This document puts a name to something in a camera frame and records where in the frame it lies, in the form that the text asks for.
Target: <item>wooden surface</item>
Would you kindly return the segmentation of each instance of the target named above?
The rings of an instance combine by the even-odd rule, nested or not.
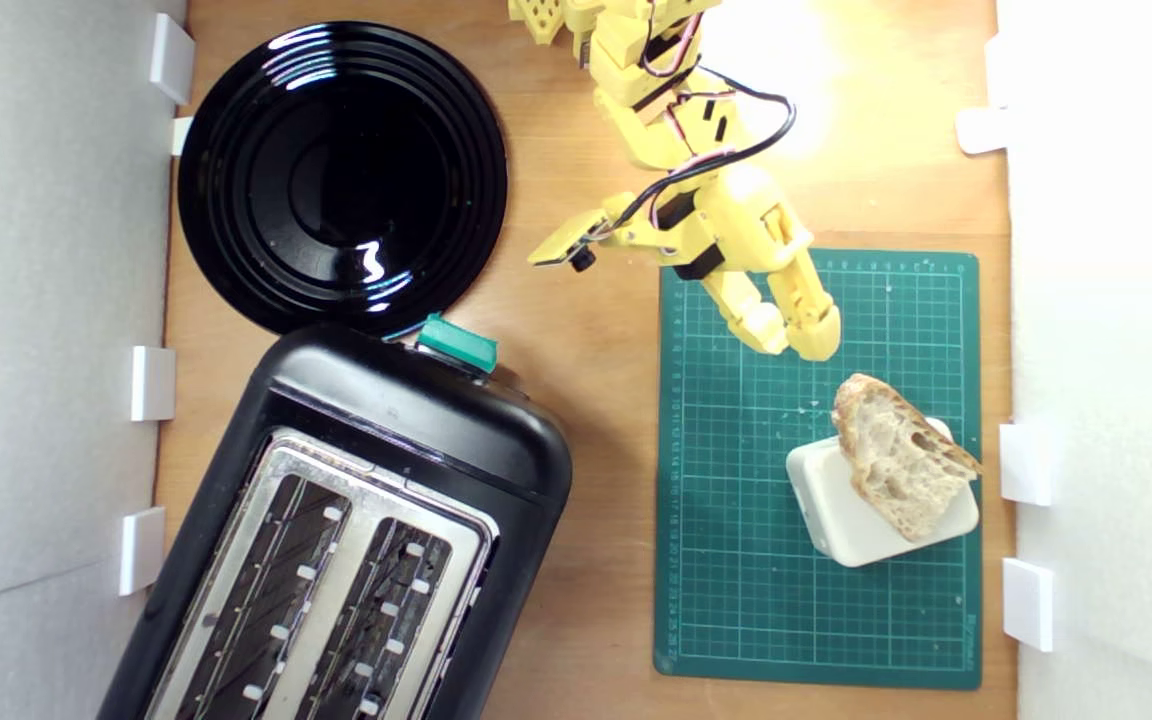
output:
[[[498,106],[511,161],[506,228],[488,268],[448,316],[500,341],[503,364],[562,419],[576,475],[485,717],[1015,718],[1016,653],[1000,614],[1000,558],[1011,552],[1014,532],[998,500],[992,432],[1009,415],[1011,396],[1005,166],[1001,158],[964,158],[954,138],[955,111],[984,101],[982,45],[995,28],[992,2],[794,6],[810,23],[787,23],[785,41],[831,55],[828,63],[803,63],[829,122],[808,147],[773,160],[819,245],[969,251],[980,259],[988,473],[979,692],[665,679],[652,669],[657,270],[607,252],[582,275],[524,262],[568,215],[645,184],[594,113],[591,81],[573,65],[566,36],[552,47],[532,45],[525,28],[507,22],[503,0],[189,3],[196,103],[229,63],[271,36],[326,18],[371,18],[452,51]],[[810,44],[795,36],[804,28],[814,33]],[[804,118],[809,112],[804,105]],[[173,210],[166,343],[179,353],[179,409],[162,427],[156,492],[170,535],[271,340],[211,291]]]

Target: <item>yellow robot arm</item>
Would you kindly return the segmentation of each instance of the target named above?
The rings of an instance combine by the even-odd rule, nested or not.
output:
[[[531,3],[509,0],[511,15]],[[758,94],[696,65],[700,14],[719,0],[563,0],[573,53],[598,88],[594,104],[642,168],[669,170],[641,195],[621,192],[562,223],[526,258],[533,265],[594,263],[594,248],[641,252],[699,281],[741,342],[759,353],[791,348],[827,361],[841,341],[841,313],[824,290],[808,248],[810,233],[780,185],[744,162],[793,123],[783,97]],[[532,12],[531,18],[539,18]],[[553,33],[536,32],[538,41]],[[776,99],[788,113],[780,135],[751,145],[732,97]],[[749,273],[767,275],[764,301]]]

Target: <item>wire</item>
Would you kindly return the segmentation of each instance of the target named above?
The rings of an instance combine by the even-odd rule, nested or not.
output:
[[[679,165],[677,168],[669,170],[669,174],[672,175],[672,174],[675,174],[675,173],[684,172],[687,168],[692,168],[692,167],[695,167],[695,165],[699,165],[700,162],[704,162],[705,160],[712,160],[714,158],[722,158],[722,156],[730,156],[732,152],[735,152],[735,151],[732,150],[732,147],[719,147],[719,150],[712,150],[712,151],[705,152],[704,156],[696,156],[695,158],[692,158],[690,160],[687,160],[684,164]],[[660,199],[660,195],[659,194],[653,195],[652,196],[652,204],[650,204],[647,206],[647,218],[650,220],[652,220],[652,227],[655,228],[655,229],[660,229],[660,222],[659,222],[659,219],[657,218],[657,211],[655,211],[655,204],[657,204],[657,200],[659,200],[659,199]]]
[[[675,135],[679,136],[679,141],[682,141],[682,143],[687,145],[687,152],[691,152],[691,156],[696,156],[696,151],[691,147],[691,142],[687,141],[687,132],[682,131],[682,126],[679,124],[677,115],[673,114],[675,105],[676,103],[668,105],[667,108],[664,109],[664,116],[669,120],[669,127],[672,127]]]
[[[708,97],[708,99],[712,100],[727,100],[732,99],[732,97],[736,97],[736,91],[723,90],[719,92],[680,92],[679,99],[675,103],[672,103],[672,105],[682,105],[687,100],[691,100],[692,97]]]
[[[732,90],[740,91],[742,92],[742,94],[748,94],[750,97],[753,97],[753,99],[756,100],[776,103],[778,105],[785,106],[785,120],[781,123],[781,127],[778,128],[776,131],[773,132],[772,135],[764,137],[763,141],[758,141],[753,145],[750,145],[749,147],[737,150],[735,152],[728,152],[728,154],[719,156],[718,158],[708,158],[703,161],[698,161],[690,168],[680,169],[675,173],[668,174],[668,176],[666,177],[658,179],[658,181],[655,181],[654,183],[649,184],[649,187],[646,187],[646,190],[639,192],[639,196],[635,197],[635,199],[630,202],[630,205],[627,206],[626,211],[623,211],[623,213],[621,213],[621,215],[616,220],[613,220],[612,223],[608,223],[607,228],[605,229],[599,228],[598,232],[596,232],[598,236],[605,238],[609,236],[609,234],[612,234],[614,229],[621,227],[621,225],[630,222],[630,220],[634,218],[634,214],[637,213],[637,211],[639,211],[641,209],[643,209],[645,202],[654,199],[657,195],[660,195],[660,192],[664,191],[664,189],[669,187],[670,184],[680,183],[682,181],[685,181],[685,179],[694,179],[696,176],[700,176],[702,174],[708,173],[710,170],[717,170],[718,168],[722,168],[725,165],[732,165],[734,162],[740,162],[741,160],[748,160],[750,158],[753,158],[753,156],[758,156],[759,152],[767,150],[768,147],[772,147],[773,145],[776,145],[776,143],[781,141],[781,138],[785,137],[790,131],[790,129],[794,127],[795,120],[797,120],[797,118],[799,116],[799,113],[797,113],[797,108],[795,108],[794,104],[790,103],[790,100],[788,100],[787,97],[782,94],[772,94],[772,92],[756,91],[752,88],[741,85],[741,83],[733,81],[733,78],[730,77],[723,76],[723,74],[721,73],[710,70],[708,68],[700,68],[700,69],[705,70],[705,73],[712,74],[712,76],[718,77],[722,82],[726,82],[728,88],[732,88]],[[589,237],[591,240],[594,240],[594,234],[590,234]]]
[[[646,70],[649,76],[652,77],[675,76],[675,73],[677,73],[679,68],[682,67],[682,59],[687,56],[687,51],[691,48],[691,40],[696,36],[696,31],[700,29],[702,15],[704,15],[704,13],[696,13],[695,15],[691,15],[690,18],[687,18],[687,26],[682,29],[682,37],[679,40],[679,48],[675,50],[675,53],[673,53],[673,60],[670,61],[669,67],[667,69],[658,70],[653,68],[652,63],[649,62],[649,46],[646,46],[646,44],[643,45],[643,53],[639,53],[639,65],[641,67],[643,67],[644,70]],[[650,13],[647,16],[647,41],[652,41],[652,33],[653,33],[652,25],[654,23],[655,23],[655,0],[652,0],[652,13]]]

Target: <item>cutting mat grid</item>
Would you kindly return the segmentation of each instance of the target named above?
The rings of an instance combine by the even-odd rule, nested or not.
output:
[[[699,283],[664,274],[657,665],[978,687],[979,529],[847,569],[814,551],[785,470],[794,447],[836,434],[833,395],[851,372],[886,379],[979,456],[977,264],[956,253],[813,257],[844,311],[828,363],[749,350]]]

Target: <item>toaster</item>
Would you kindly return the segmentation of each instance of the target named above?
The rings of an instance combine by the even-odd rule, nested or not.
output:
[[[252,373],[101,720],[478,717],[571,486],[494,343],[285,334]]]

